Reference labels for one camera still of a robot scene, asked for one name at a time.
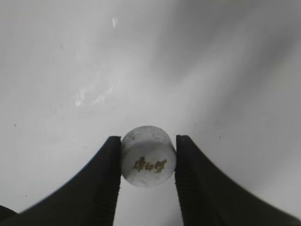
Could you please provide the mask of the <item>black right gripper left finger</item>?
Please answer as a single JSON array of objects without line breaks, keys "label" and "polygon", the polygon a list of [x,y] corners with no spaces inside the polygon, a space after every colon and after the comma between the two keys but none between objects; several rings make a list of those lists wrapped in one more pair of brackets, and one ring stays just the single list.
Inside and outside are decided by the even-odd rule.
[{"label": "black right gripper left finger", "polygon": [[111,226],[121,181],[121,140],[108,137],[72,179],[28,209],[2,217],[2,226]]}]

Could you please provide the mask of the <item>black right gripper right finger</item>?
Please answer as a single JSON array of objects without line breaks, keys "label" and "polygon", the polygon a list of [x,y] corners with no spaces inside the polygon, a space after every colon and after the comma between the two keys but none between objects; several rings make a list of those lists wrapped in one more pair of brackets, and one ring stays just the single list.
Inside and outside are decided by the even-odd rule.
[{"label": "black right gripper right finger", "polygon": [[176,136],[175,185],[185,226],[301,224],[230,179],[187,135]]}]

